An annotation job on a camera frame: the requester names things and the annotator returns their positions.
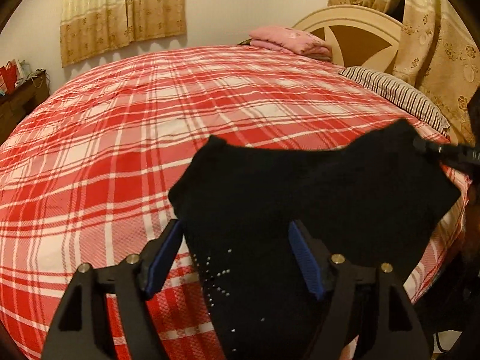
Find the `wooden dresser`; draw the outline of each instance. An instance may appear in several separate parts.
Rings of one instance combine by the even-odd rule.
[[[20,121],[49,97],[44,70],[28,79],[7,96],[0,96],[0,145],[5,142]]]

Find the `black garment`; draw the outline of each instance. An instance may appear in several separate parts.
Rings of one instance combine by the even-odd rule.
[[[352,263],[405,280],[459,198],[400,120],[335,151],[234,147],[211,137],[169,199],[185,226],[229,359],[300,359],[322,315],[287,239],[300,219]]]

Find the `red plaid bedspread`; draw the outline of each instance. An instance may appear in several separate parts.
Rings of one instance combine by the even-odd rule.
[[[246,46],[157,52],[92,69],[28,116],[0,148],[0,319],[27,357],[39,358],[80,263],[118,263],[161,233],[173,216],[167,192],[210,134],[236,145],[331,149],[405,117],[423,137],[445,141],[336,71]],[[468,180],[446,171],[463,197],[406,283],[413,300],[462,231]],[[223,358],[185,245],[148,306],[172,360]]]

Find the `red bag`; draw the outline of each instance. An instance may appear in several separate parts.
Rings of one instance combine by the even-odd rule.
[[[7,86],[6,93],[12,93],[17,82],[17,67],[11,61],[8,61],[6,66],[0,67],[0,75]]]

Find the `wooden headboard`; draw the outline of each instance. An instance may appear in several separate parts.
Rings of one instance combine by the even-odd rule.
[[[315,11],[294,28],[332,45],[332,62],[337,65],[392,73],[402,23],[370,8],[343,4]]]

